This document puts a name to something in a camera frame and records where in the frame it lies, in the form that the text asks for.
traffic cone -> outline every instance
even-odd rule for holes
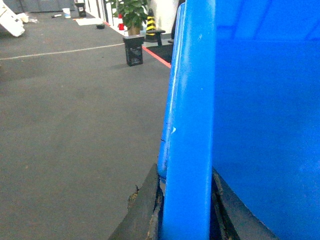
[[[156,21],[154,11],[150,8],[148,11],[147,23],[146,23],[146,34],[145,41],[149,43],[155,43],[157,41],[154,33],[148,33],[150,30],[156,30]]]
[[[125,25],[124,25],[124,21],[122,20],[122,15],[119,14],[119,24],[118,24],[118,27],[119,27],[119,30],[120,31],[123,31],[125,30]]]

black box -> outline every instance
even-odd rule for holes
[[[78,8],[78,13],[80,18],[84,18],[87,16],[84,3],[75,3],[75,6]]]
[[[123,38],[125,45],[126,63],[131,67],[143,64],[142,44],[144,37],[141,35],[126,36]]]

potted plant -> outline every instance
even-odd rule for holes
[[[147,11],[147,0],[112,0],[114,5],[117,5],[117,12],[114,14],[118,17],[122,15],[123,24],[128,29],[128,34],[138,35],[142,23],[146,23],[148,15]]]

paper on floor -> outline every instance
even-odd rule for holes
[[[76,22],[80,25],[94,25],[94,24],[102,24],[103,21],[99,18],[79,18],[76,19]]]

yellow and black striped cone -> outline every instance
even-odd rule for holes
[[[154,33],[148,33],[150,30],[156,30],[156,21],[154,11],[150,8],[148,11],[146,23],[146,34],[145,34],[145,41],[149,43],[155,43],[157,41],[156,35]]]

